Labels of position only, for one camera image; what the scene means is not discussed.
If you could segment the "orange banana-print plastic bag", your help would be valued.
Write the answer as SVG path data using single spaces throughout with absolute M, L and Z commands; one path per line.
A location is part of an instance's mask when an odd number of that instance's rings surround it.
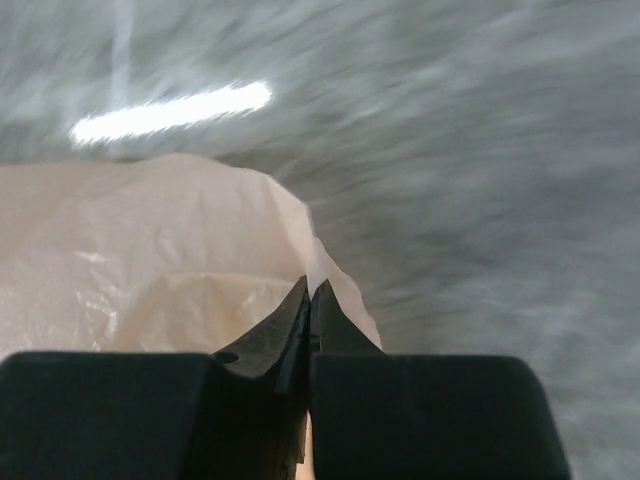
M 378 348 L 359 287 L 304 203 L 266 174 L 193 156 L 1 171 L 1 364 L 31 351 L 212 354 L 305 280 Z M 304 460 L 313 468 L 310 314 Z

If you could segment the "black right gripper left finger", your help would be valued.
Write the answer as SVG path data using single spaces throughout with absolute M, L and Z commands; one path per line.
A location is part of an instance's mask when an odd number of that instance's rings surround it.
M 311 302 L 298 281 L 212 354 L 31 351 L 1 364 L 5 479 L 292 479 Z

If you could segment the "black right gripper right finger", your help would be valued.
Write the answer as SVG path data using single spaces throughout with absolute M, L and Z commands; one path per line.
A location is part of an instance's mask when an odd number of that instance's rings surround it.
M 521 359 L 387 354 L 329 283 L 310 314 L 319 479 L 567 479 L 545 390 Z

